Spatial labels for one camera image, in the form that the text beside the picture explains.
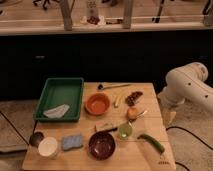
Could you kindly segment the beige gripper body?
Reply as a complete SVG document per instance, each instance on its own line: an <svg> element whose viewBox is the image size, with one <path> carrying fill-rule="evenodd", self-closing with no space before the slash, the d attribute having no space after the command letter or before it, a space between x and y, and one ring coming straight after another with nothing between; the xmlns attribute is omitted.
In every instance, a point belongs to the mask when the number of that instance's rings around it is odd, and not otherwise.
<svg viewBox="0 0 213 171"><path fill-rule="evenodd" d="M176 110L174 107L163 106L162 107L162 118L163 123L168 127L176 117Z"/></svg>

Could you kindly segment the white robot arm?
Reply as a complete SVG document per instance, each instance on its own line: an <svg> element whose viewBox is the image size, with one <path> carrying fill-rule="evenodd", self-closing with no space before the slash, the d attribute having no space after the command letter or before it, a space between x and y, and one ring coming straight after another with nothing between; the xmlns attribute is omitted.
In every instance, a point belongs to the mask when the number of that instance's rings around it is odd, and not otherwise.
<svg viewBox="0 0 213 171"><path fill-rule="evenodd" d="M176 116L175 108L186 99L213 114L213 88L205 84L207 78L208 69L200 62L174 68L166 74L166 86L157 95L165 126L171 124Z"/></svg>

